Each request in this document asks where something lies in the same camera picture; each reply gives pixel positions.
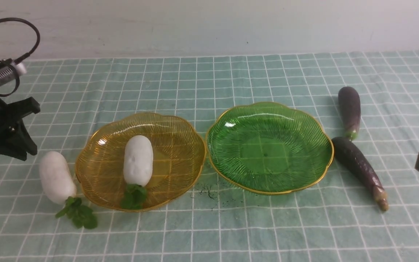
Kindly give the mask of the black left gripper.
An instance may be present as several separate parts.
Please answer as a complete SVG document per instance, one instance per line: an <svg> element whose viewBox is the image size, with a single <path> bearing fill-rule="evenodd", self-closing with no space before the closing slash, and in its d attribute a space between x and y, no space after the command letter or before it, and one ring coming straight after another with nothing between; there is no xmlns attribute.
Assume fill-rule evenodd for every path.
<svg viewBox="0 0 419 262"><path fill-rule="evenodd" d="M40 103L29 97L13 103L6 103L0 98L0 155L26 161L28 154L35 156L38 147L30 137L24 121L19 120L12 126L9 118L24 118L41 111Z"/></svg>

